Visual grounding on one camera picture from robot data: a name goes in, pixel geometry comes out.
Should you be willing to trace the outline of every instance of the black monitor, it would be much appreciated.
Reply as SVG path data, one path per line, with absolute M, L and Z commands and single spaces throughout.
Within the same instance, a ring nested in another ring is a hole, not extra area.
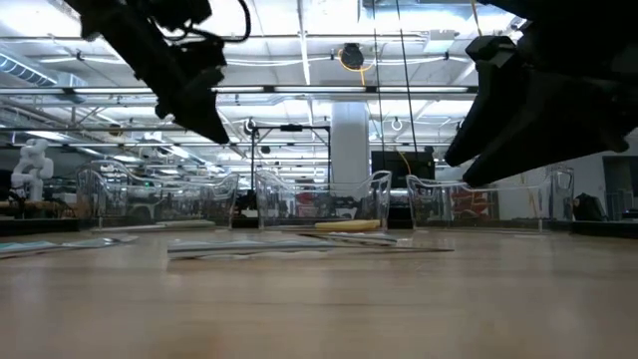
M 406 176 L 409 173 L 425 180 L 435 179 L 435 159 L 433 152 L 419 153 L 419 160 L 415 153 L 403 153 L 405 159 L 398 152 L 372 151 L 372 172 L 391 171 L 392 188 L 407 188 Z

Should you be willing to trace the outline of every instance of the wooden tabletop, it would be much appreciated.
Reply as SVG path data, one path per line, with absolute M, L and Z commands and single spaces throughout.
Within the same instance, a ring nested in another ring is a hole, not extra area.
M 456 251 L 169 262 L 168 239 L 291 237 L 139 235 L 0 260 L 0 358 L 638 357 L 636 241 L 433 231 L 415 244 Z

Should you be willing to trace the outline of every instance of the white pillar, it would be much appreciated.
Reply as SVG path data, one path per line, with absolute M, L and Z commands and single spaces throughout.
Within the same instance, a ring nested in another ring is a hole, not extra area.
M 332 105 L 332 178 L 358 183 L 370 176 L 369 114 L 366 103 Z

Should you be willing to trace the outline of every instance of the white robot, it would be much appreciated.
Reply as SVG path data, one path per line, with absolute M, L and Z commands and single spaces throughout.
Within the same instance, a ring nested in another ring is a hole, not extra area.
M 29 140 L 27 146 L 20 149 L 20 162 L 11 174 L 11 187 L 22 190 L 29 186 L 29 200 L 42 200 L 42 180 L 53 176 L 53 161 L 47 159 L 44 151 L 49 147 L 46 140 Z M 28 174 L 23 174 L 27 167 L 32 167 Z

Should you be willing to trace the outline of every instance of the desk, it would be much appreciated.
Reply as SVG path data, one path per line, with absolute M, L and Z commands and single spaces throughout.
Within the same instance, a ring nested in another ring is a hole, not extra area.
M 416 241 L 457 251 L 168 262 L 173 238 L 290 237 L 152 233 L 0 260 L 1 357 L 638 357 L 635 241 L 433 231 Z

